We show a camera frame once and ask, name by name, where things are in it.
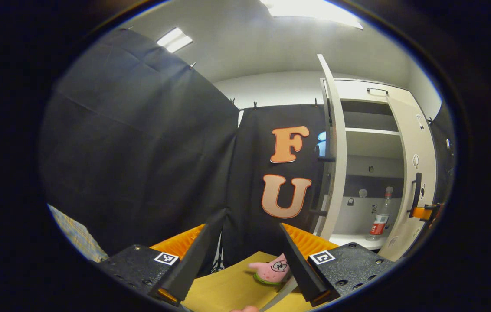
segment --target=plastic bottle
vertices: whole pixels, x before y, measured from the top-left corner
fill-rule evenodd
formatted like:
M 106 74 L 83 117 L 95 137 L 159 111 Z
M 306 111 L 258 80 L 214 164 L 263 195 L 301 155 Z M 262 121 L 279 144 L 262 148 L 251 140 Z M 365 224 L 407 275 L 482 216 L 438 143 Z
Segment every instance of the plastic bottle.
M 388 219 L 390 218 L 390 199 L 392 198 L 393 191 L 394 188 L 392 188 L 392 186 L 388 186 L 386 188 L 386 193 L 384 194 L 384 205 L 376 208 L 375 221 L 373 221 L 373 226 L 371 227 L 371 231 L 369 231 L 369 235 L 365 237 L 367 241 L 376 241 L 384 233 L 384 228 L 386 227 Z

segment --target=plaid fabric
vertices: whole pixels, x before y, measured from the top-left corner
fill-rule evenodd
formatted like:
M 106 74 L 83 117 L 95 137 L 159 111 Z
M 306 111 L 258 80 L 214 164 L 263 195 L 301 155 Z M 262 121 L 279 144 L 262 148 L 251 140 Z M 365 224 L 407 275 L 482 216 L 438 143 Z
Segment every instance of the plaid fabric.
M 61 213 L 55 207 L 49 204 L 47 205 L 60 229 L 84 257 L 95 262 L 108 259 L 108 255 L 99 247 L 98 243 L 83 225 Z

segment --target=bottle label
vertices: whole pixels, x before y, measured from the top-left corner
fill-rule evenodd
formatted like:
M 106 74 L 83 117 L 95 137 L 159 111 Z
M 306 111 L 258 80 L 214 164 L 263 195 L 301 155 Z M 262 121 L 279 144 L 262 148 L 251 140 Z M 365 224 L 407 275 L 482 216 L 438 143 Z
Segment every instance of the bottle label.
M 377 214 L 375 216 L 375 221 L 373 222 L 373 227 L 371 227 L 371 231 L 369 234 L 371 235 L 381 235 L 384 231 L 384 227 L 386 226 L 386 222 L 388 222 L 389 214 Z

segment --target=ceiling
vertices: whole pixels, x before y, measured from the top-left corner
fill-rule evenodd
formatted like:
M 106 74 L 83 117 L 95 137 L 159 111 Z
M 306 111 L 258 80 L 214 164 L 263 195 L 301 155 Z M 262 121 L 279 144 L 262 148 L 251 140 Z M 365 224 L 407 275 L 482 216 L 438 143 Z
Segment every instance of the ceiling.
M 300 17 L 272 17 L 259 0 L 170 0 L 121 26 L 153 40 L 179 27 L 194 42 L 176 55 L 212 83 L 272 72 L 321 71 L 407 87 L 410 62 L 395 43 L 364 30 Z

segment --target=orange letter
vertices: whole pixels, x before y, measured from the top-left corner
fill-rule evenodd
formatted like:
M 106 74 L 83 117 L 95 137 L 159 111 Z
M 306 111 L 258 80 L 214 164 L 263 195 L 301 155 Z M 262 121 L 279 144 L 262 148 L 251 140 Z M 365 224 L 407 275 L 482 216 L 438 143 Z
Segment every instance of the orange letter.
M 290 148 L 293 146 L 296 152 L 301 150 L 301 136 L 290 138 L 292 133 L 298 133 L 303 137 L 309 136 L 309 129 L 306 126 L 281 128 L 273 130 L 276 137 L 275 154 L 271 156 L 272 163 L 291 163 L 295 160 Z
M 263 177 L 263 181 L 265 181 L 265 190 L 263 190 L 261 206 L 266 213 L 281 219 L 293 218 L 299 214 L 303 207 L 305 192 L 311 186 L 311 180 L 303 178 L 294 178 L 291 180 L 291 185 L 295 186 L 295 189 L 291 205 L 288 208 L 282 208 L 277 204 L 280 187 L 286 182 L 286 179 L 283 176 L 266 174 Z

